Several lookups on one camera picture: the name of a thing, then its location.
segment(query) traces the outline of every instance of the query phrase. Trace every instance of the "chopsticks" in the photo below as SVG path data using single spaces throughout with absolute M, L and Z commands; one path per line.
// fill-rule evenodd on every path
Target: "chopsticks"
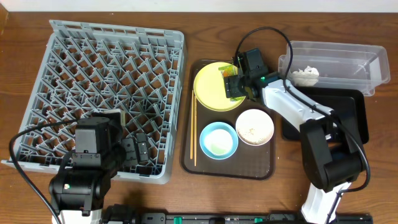
M 192 104 L 191 104 L 191 151 L 190 158 L 194 159 L 194 164 L 197 166 L 197 97 L 192 90 Z

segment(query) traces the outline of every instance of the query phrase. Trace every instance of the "yellow plate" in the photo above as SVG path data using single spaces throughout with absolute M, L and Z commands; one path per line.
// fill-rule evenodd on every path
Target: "yellow plate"
M 229 111 L 239 106 L 244 98 L 231 101 L 225 95 L 224 79 L 218 68 L 230 65 L 226 62 L 215 62 L 204 66 L 195 77 L 193 91 L 198 101 L 214 111 Z

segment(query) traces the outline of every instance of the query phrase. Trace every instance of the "plastic box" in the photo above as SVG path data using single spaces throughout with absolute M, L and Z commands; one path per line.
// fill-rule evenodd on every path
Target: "plastic box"
M 307 66 L 317 68 L 320 76 L 314 87 L 354 89 L 372 96 L 376 86 L 391 79 L 387 52 L 381 46 L 292 41 L 292 48 L 289 74 Z M 289 57 L 288 46 L 286 55 L 279 57 L 279 72 L 283 75 Z
M 84 22 L 50 24 L 54 33 L 19 131 L 121 109 L 126 112 L 124 138 L 146 133 L 152 160 L 124 167 L 114 179 L 169 181 L 187 54 L 184 35 Z M 75 126 L 44 128 L 19 138 L 14 145 L 19 164 L 24 170 L 57 173 L 63 155 L 75 147 Z

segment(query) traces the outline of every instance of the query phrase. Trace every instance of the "brown tray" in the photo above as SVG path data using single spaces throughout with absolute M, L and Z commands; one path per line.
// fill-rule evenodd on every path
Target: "brown tray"
M 209 63 L 218 62 L 216 60 L 199 60 L 192 65 L 191 78 L 188 92 L 191 94 L 193 88 L 193 81 L 205 65 Z M 250 146 L 239 139 L 239 144 L 236 152 L 229 158 L 223 160 L 215 160 L 206 156 L 199 145 L 199 137 L 201 131 L 210 123 L 221 121 L 232 127 L 235 127 L 235 122 L 238 116 L 246 110 L 259 109 L 265 111 L 270 115 L 274 121 L 275 127 L 275 113 L 265 106 L 260 105 L 249 100 L 245 100 L 237 108 L 226 111 L 217 112 L 205 108 L 201 103 L 197 103 L 197 166 L 194 165 L 194 160 L 190 159 L 190 127 L 191 114 L 189 112 L 188 120 L 185 127 L 185 143 L 181 150 L 181 165 L 192 174 L 215 175 L 223 177 L 235 177 L 244 179 L 265 180 L 271 177 L 275 170 L 275 132 L 272 139 L 262 146 Z

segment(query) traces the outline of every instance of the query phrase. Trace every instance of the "wooden chopstick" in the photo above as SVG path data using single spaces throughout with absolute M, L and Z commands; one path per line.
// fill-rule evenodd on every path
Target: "wooden chopstick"
M 190 158 L 193 159 L 193 117 L 195 114 L 195 108 L 194 108 L 194 96 L 195 94 L 193 93 L 192 90 L 192 101 L 191 101 L 191 153 L 190 153 Z
M 195 120 L 195 127 L 194 127 L 194 130 L 193 130 L 193 135 L 194 135 L 194 137 L 193 137 L 193 150 L 195 151 L 195 166 L 197 166 L 197 96 L 194 96 L 194 98 L 195 98 L 195 117 L 194 117 L 194 120 Z

